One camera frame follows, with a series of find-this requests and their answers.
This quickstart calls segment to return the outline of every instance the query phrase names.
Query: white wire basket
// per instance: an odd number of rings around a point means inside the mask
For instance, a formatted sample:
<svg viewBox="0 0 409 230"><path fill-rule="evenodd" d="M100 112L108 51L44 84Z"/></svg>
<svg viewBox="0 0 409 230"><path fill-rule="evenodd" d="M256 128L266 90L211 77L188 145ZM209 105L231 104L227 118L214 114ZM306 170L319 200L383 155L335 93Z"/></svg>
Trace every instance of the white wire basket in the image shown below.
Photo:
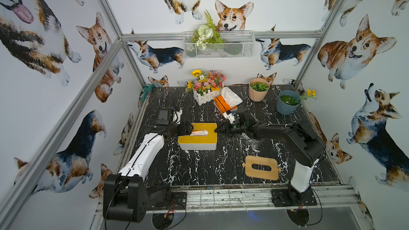
<svg viewBox="0 0 409 230"><path fill-rule="evenodd" d="M255 42L253 31L219 32L226 43L209 43L206 49L192 43L193 32L183 33L183 42L188 59L233 59L250 58Z"/></svg>

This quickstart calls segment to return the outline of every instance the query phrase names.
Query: cable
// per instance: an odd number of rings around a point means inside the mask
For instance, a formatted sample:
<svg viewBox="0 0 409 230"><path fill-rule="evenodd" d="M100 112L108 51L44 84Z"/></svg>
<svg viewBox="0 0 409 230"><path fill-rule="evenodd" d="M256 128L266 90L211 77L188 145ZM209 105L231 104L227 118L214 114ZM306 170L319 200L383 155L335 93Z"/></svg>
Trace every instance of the cable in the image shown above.
<svg viewBox="0 0 409 230"><path fill-rule="evenodd" d="M317 223L308 224L308 225L305 225L305 226L313 226L313 225L316 225L316 224L318 224L319 222L321 222L321 220L322 220L322 203L321 203L320 197L317 195L317 193L315 192L315 190L314 190L313 188L311 188L311 189L312 189L312 191L315 193L315 196L318 198L318 201L320 201L321 217L320 217L320 220L319 220Z"/></svg>

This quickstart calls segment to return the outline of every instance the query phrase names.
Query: marble table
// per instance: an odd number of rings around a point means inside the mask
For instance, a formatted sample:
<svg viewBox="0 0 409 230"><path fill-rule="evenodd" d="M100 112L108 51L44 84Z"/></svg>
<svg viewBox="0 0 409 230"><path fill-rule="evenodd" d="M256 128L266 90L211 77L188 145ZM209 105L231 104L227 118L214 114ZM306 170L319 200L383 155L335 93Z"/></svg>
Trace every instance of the marble table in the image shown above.
<svg viewBox="0 0 409 230"><path fill-rule="evenodd" d="M277 96L281 90L292 89L290 85L273 85L261 102L249 99L246 85L230 86L230 89L243 99L239 107L247 108L260 121L285 124L308 119L302 106L287 116L277 112L275 106ZM132 153L140 145L146 128L156 119L158 110L169 107L182 108L182 117L190 122L215 122L219 125L224 121L213 101L199 106L193 98L193 92L186 93L183 87L155 88L149 97ZM282 169L279 179L271 181L246 176L242 163L248 155L276 159ZM163 181L171 186L185 188L210 185L222 185L222 188L276 186L288 183L294 165L294 156L282 141L247 141L243 137L218 135L215 151L183 151L177 144L177 138L172 138L155 157L146 176L145 185L151 186ZM320 185L340 183L327 158L315 167L312 179Z"/></svg>

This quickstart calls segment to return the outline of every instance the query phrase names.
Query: sunflower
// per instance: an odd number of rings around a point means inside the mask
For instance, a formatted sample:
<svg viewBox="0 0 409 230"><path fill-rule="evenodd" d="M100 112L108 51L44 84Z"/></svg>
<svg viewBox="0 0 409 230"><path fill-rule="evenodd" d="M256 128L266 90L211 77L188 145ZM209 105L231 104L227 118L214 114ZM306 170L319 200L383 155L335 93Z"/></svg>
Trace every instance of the sunflower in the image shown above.
<svg viewBox="0 0 409 230"><path fill-rule="evenodd" d="M196 70L193 70L193 72L192 73L190 73L192 76L194 76L194 77L198 77L199 75L201 75L202 74L202 70L200 70L200 69L196 69Z"/></svg>

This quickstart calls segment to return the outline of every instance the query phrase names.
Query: green plant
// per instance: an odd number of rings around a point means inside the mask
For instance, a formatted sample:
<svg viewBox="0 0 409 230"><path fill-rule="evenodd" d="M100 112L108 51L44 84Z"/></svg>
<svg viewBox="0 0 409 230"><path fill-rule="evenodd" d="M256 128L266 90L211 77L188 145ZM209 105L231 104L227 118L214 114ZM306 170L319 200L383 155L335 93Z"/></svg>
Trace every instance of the green plant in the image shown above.
<svg viewBox="0 0 409 230"><path fill-rule="evenodd" d="M267 91L268 90L268 85L261 83L261 82L253 83L251 84L251 87L255 91Z"/></svg>

